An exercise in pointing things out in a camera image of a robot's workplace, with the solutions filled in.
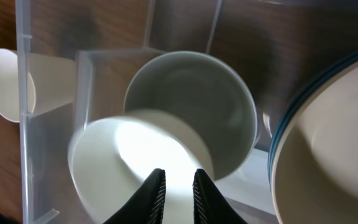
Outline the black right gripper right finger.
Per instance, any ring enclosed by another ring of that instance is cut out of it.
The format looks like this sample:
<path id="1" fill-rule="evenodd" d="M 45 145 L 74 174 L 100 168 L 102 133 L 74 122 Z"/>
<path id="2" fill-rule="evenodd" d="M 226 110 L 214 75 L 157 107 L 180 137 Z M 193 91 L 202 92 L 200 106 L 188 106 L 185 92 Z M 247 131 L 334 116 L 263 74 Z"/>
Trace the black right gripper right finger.
<path id="1" fill-rule="evenodd" d="M 203 169 L 193 181 L 194 224 L 247 224 L 220 193 Z"/>

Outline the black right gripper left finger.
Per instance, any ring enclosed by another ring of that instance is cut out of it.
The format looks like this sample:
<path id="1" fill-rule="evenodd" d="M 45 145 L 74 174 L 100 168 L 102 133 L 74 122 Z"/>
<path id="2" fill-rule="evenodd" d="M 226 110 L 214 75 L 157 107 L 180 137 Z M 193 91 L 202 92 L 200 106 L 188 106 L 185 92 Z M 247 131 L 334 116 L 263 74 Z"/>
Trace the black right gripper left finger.
<path id="1" fill-rule="evenodd" d="M 104 224 L 162 224 L 165 171 L 154 169 L 132 197 Z"/>

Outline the white small bowl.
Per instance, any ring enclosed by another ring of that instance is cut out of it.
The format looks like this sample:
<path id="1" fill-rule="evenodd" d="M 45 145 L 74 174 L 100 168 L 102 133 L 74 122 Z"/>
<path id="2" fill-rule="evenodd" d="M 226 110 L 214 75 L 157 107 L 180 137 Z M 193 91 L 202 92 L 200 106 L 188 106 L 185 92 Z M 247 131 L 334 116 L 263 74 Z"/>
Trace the white small bowl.
<path id="1" fill-rule="evenodd" d="M 156 169 L 165 171 L 163 223 L 193 223 L 197 169 L 213 178 L 209 149 L 184 121 L 159 110 L 138 110 L 93 121 L 72 137 L 68 165 L 92 220 L 116 213 Z"/>

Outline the beige large bowl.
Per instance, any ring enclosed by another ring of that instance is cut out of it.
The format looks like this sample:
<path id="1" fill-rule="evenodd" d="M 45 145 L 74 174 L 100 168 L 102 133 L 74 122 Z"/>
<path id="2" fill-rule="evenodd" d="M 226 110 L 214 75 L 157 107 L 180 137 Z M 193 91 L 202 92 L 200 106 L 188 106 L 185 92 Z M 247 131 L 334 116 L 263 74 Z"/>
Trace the beige large bowl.
<path id="1" fill-rule="evenodd" d="M 358 62 L 294 114 L 278 144 L 270 190 L 280 223 L 358 223 Z"/>

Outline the grey small bowl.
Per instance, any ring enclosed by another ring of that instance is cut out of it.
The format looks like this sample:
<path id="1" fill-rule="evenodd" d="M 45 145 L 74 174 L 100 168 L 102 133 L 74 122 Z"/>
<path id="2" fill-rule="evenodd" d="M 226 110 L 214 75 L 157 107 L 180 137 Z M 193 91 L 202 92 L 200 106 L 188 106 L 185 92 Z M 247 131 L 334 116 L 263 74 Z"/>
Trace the grey small bowl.
<path id="1" fill-rule="evenodd" d="M 257 138 L 253 97 L 238 73 L 219 59 L 193 51 L 169 52 L 147 62 L 126 91 L 126 112 L 171 114 L 203 139 L 215 179 L 238 170 Z"/>

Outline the white label in bin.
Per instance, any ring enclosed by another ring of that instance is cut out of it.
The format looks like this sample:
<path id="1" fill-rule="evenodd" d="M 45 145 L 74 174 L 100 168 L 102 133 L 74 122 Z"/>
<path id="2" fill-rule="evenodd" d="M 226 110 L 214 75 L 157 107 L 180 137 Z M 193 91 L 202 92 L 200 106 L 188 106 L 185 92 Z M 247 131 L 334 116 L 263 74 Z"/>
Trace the white label in bin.
<path id="1" fill-rule="evenodd" d="M 241 214 L 275 215 L 267 174 L 268 153 L 253 149 L 245 163 L 231 175 L 216 181 L 230 206 Z"/>

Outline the clear plastic storage bin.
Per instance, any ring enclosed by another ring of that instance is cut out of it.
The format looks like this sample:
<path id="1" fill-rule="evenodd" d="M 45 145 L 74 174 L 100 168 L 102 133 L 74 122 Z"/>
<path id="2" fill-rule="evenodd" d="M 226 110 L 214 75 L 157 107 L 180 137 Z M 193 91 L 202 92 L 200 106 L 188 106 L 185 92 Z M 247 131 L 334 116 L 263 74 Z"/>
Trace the clear plastic storage bin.
<path id="1" fill-rule="evenodd" d="M 90 223 L 70 177 L 68 144 L 122 112 L 148 60 L 192 50 L 230 65 L 255 100 L 255 149 L 268 153 L 284 112 L 320 71 L 358 50 L 358 1 L 17 1 L 24 223 Z M 34 115 L 30 54 L 76 63 L 72 103 Z"/>

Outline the white cup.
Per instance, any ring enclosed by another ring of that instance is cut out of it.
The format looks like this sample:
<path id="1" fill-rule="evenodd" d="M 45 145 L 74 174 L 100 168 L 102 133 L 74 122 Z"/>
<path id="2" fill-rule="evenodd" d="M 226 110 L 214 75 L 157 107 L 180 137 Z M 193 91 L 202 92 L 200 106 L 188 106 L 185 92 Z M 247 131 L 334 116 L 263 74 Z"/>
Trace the white cup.
<path id="1" fill-rule="evenodd" d="M 72 103 L 76 63 L 73 60 L 30 54 L 27 72 L 27 106 L 41 115 Z M 14 50 L 0 49 L 0 115 L 19 122 L 18 56 Z"/>

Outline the dark blue bowl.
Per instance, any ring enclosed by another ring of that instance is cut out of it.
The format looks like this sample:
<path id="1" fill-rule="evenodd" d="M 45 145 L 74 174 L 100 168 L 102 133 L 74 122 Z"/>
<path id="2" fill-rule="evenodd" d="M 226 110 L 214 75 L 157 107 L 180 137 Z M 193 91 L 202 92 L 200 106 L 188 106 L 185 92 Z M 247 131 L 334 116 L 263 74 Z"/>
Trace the dark blue bowl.
<path id="1" fill-rule="evenodd" d="M 328 68 L 324 69 L 319 74 L 315 75 L 304 87 L 295 95 L 291 103 L 289 104 L 287 110 L 284 112 L 273 136 L 268 152 L 268 162 L 267 162 L 267 171 L 268 171 L 268 182 L 269 186 L 272 185 L 272 169 L 273 169 L 273 160 L 277 154 L 278 144 L 281 137 L 283 136 L 284 130 L 288 126 L 294 114 L 300 108 L 300 106 L 310 97 L 321 85 L 326 83 L 333 76 L 343 71 L 345 68 L 350 65 L 358 62 L 358 50 L 349 54 L 348 56 L 338 60 L 336 63 L 332 64 Z"/>

